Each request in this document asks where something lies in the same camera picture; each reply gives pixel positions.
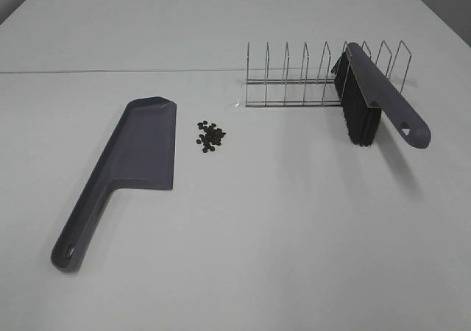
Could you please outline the pile of coffee beans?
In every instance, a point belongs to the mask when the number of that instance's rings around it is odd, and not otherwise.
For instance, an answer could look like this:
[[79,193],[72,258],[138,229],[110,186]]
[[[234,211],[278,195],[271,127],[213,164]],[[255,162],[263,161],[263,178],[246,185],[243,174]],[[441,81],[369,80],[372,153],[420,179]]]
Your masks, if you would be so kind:
[[196,125],[199,134],[195,142],[202,147],[203,153],[214,152],[217,146],[221,146],[222,140],[227,134],[223,129],[206,120],[200,121]]

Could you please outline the purple plastic dustpan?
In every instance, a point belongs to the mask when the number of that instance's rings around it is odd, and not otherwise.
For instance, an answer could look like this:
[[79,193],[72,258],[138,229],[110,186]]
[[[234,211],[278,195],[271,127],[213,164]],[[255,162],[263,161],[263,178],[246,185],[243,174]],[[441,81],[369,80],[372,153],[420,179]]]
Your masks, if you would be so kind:
[[114,191],[173,188],[176,120],[177,105],[163,97],[127,104],[52,249],[54,267],[79,269]]

